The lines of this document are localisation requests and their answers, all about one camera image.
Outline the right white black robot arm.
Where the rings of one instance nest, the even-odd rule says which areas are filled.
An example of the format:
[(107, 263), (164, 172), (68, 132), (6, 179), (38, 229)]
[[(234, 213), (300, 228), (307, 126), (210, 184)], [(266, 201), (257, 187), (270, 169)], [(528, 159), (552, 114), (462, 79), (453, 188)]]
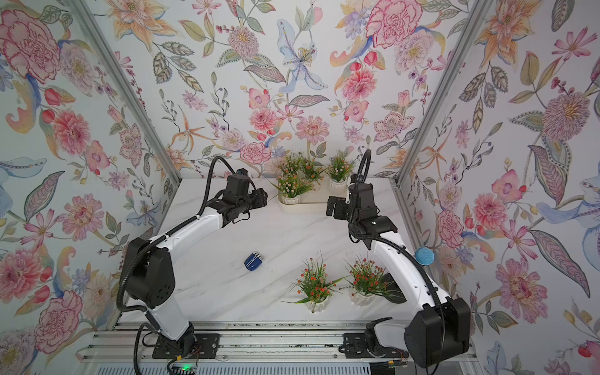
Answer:
[(400, 301), (409, 315), (403, 320), (384, 317), (367, 324), (361, 335), (345, 337), (347, 357), (412, 359), (427, 373), (439, 364), (465, 354), (470, 346), (470, 306), (452, 298), (427, 274), (424, 265), (407, 250), (392, 220), (382, 216), (374, 200), (373, 185), (367, 183), (371, 152), (362, 156), (345, 198), (331, 196), (326, 214), (348, 224), (352, 242), (362, 242), (385, 268), (384, 280), (392, 286), (384, 293), (389, 301)]

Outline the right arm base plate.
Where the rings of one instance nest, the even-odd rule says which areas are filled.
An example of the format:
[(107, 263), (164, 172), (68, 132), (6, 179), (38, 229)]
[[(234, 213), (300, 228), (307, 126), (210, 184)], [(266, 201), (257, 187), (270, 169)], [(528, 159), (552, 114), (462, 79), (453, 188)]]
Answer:
[(388, 320), (392, 320), (392, 318), (384, 317), (371, 321), (362, 333), (343, 334), (343, 342), (338, 347), (338, 351), (345, 355), (346, 359), (408, 359), (408, 352), (398, 348), (384, 347), (377, 340), (374, 328), (379, 323)]

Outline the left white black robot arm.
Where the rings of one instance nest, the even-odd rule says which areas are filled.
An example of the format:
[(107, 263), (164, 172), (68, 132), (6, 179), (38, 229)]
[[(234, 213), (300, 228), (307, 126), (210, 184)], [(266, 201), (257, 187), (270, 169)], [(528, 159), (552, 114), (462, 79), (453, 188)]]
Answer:
[(146, 321), (137, 330), (156, 334), (167, 346), (167, 373), (175, 374), (175, 363), (197, 356), (206, 347), (196, 337), (194, 325), (173, 296), (176, 277), (173, 264), (210, 234), (249, 217), (253, 209), (267, 205), (268, 195), (257, 188), (245, 169), (231, 170), (225, 189), (214, 197), (205, 190), (198, 212), (161, 235), (137, 237), (128, 246), (120, 274), (116, 306), (121, 313), (139, 311)]

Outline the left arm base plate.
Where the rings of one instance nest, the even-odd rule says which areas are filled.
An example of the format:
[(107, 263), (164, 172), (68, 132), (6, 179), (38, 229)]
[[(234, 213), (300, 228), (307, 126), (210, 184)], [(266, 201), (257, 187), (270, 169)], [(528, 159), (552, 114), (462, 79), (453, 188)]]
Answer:
[(219, 346), (219, 334), (190, 334), (178, 341), (160, 335), (152, 352), (153, 359), (175, 359), (189, 356), (194, 359), (215, 359)]

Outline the potted plant pink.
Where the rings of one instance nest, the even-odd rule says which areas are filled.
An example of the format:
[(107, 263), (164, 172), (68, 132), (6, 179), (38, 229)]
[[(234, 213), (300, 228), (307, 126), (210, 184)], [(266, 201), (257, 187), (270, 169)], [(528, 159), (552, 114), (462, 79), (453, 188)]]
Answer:
[(273, 186), (286, 205), (300, 204), (303, 195), (313, 190), (313, 182), (301, 171), (280, 171)]

